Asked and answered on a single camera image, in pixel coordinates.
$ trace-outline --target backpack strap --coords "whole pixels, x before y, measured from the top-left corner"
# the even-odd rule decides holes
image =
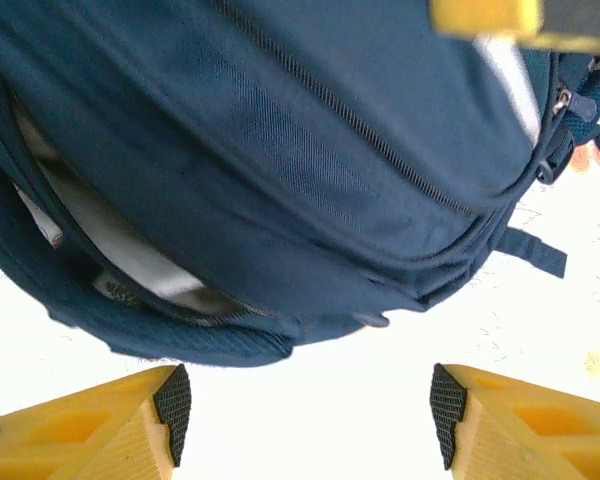
[[[526,260],[543,272],[564,278],[567,255],[527,232],[507,227],[495,250]]]

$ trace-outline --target yellow object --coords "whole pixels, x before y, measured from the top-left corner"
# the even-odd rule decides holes
[[[0,480],[166,480],[191,408],[184,366],[159,367],[0,417]]]
[[[600,480],[600,403],[437,365],[431,406],[455,480]]]
[[[596,378],[600,375],[600,352],[591,351],[587,353],[584,360],[584,368],[589,378]]]
[[[431,0],[430,4],[433,24],[443,34],[463,38],[502,35],[533,48],[600,55],[600,35],[595,25],[584,24],[579,33],[569,32],[570,29],[565,32],[545,29],[545,4],[548,1]],[[583,1],[577,8],[591,9],[596,5]],[[583,22],[590,19],[590,15],[580,17]]]

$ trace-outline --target white surface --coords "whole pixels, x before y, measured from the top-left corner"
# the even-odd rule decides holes
[[[600,166],[524,199],[515,223],[570,254],[560,281],[494,254],[427,315],[303,347],[254,370],[188,367],[193,409],[176,479],[449,479],[428,406],[436,362],[600,401]],[[0,415],[150,367],[47,319],[0,273]]]

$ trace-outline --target navy blue backpack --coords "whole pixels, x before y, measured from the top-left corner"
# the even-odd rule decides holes
[[[112,350],[257,366],[424,312],[574,146],[600,58],[424,0],[0,0],[0,267]]]

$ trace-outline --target buckle strap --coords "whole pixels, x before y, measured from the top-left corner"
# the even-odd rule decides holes
[[[507,227],[495,250],[525,260],[550,275],[564,278],[567,254],[530,233]]]
[[[595,106],[589,107],[593,115],[583,118],[576,112],[568,111],[562,121],[573,133],[576,145],[583,145],[592,139],[591,134],[600,119],[600,69],[591,72],[587,83],[578,92],[578,98],[595,102]]]

